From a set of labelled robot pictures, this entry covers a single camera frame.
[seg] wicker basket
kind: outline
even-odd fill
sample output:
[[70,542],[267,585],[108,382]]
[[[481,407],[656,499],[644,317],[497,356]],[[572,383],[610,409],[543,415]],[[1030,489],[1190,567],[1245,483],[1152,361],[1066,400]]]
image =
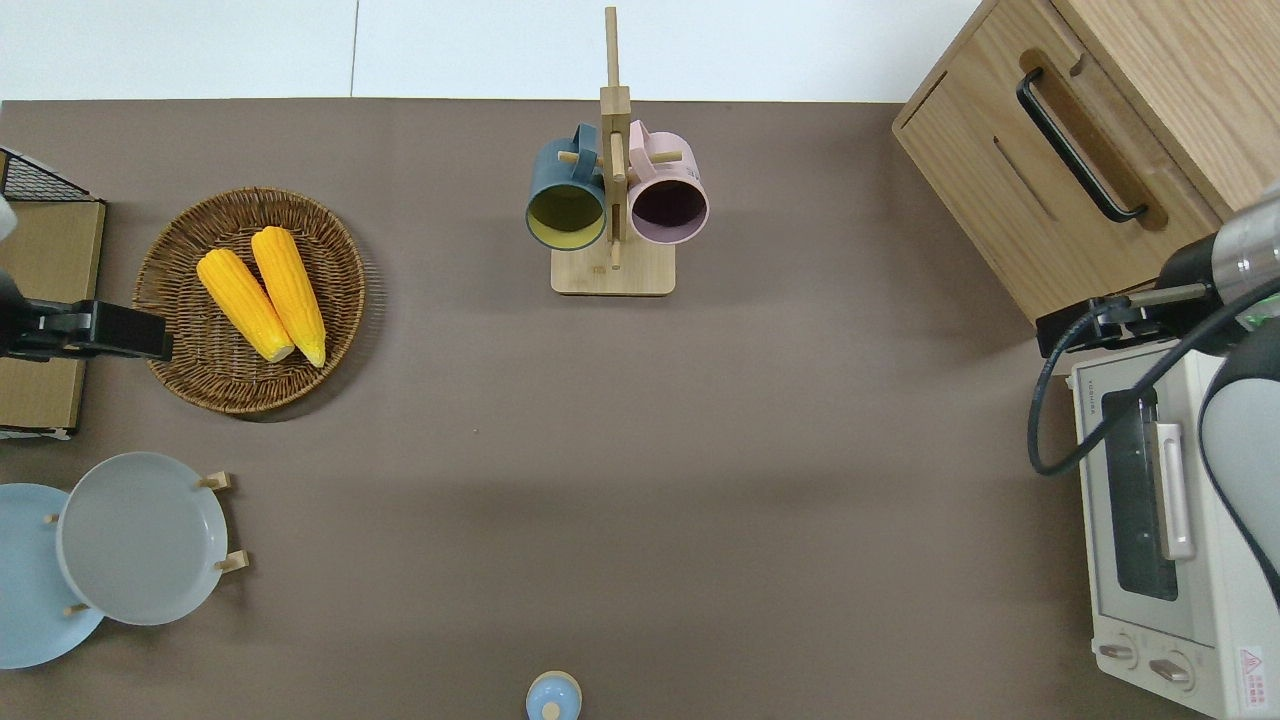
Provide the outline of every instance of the wicker basket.
[[[215,247],[232,249],[257,274],[250,240],[266,225],[293,233],[325,324],[326,360],[301,352],[269,364],[232,327],[196,277]],[[150,363],[174,395],[229,415],[264,413],[298,400],[328,378],[351,347],[365,310],[365,266],[337,215],[294,192],[246,187],[210,197],[174,218],[138,273],[133,305],[165,318],[173,360]]]

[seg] mug handle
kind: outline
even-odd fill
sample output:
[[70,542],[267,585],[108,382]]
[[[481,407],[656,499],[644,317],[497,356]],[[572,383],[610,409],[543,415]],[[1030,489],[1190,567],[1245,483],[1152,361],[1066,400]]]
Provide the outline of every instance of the mug handle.
[[631,120],[631,142],[627,149],[627,159],[631,160],[631,168],[635,169],[636,177],[640,182],[645,182],[658,172],[653,168],[653,160],[649,159],[649,128],[644,127],[641,120]]
[[595,126],[586,123],[577,124],[573,133],[573,150],[577,152],[577,161],[573,163],[573,179],[581,183],[591,182],[591,173],[595,172],[595,147],[599,145],[600,132]]

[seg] mug rack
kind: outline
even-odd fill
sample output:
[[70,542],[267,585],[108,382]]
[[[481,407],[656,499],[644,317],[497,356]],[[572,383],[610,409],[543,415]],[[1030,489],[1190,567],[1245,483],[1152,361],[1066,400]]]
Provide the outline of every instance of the mug rack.
[[[630,182],[636,179],[635,168],[628,161],[634,151],[631,88],[620,82],[618,19],[613,6],[604,9],[604,37],[608,85],[600,88],[600,149],[596,159],[603,170],[604,233],[579,250],[552,250],[552,288],[562,295],[669,295],[676,290],[675,245],[639,237],[628,218],[627,191]],[[586,154],[588,149],[584,147],[582,152]],[[684,155],[680,150],[668,150],[649,154],[648,159],[652,164],[677,163]],[[558,160],[576,164],[580,158],[576,152],[561,151]]]

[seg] mug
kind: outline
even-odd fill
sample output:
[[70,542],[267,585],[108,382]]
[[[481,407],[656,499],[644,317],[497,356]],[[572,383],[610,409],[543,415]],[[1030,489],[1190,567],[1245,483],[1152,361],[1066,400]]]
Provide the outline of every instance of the mug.
[[[534,181],[525,224],[552,250],[581,250],[604,234],[604,176],[595,165],[599,131],[581,123],[572,138],[543,146],[534,160]],[[561,152],[575,152],[566,163]]]
[[[707,224],[707,192],[698,176],[694,151],[671,132],[649,132],[631,123],[628,159],[636,179],[627,190],[631,229],[648,241],[673,245],[698,234]],[[680,160],[654,163],[659,152],[678,151]]]

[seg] corn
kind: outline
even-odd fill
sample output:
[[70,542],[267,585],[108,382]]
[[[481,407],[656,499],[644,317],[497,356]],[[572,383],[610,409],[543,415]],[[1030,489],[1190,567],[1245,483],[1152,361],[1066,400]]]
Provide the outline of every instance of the corn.
[[196,275],[236,329],[268,363],[279,363],[293,352],[293,342],[266,293],[234,252],[225,247],[210,250],[196,263]]
[[253,236],[252,246],[284,329],[312,365],[324,366],[324,319],[293,236],[284,228],[265,227]]

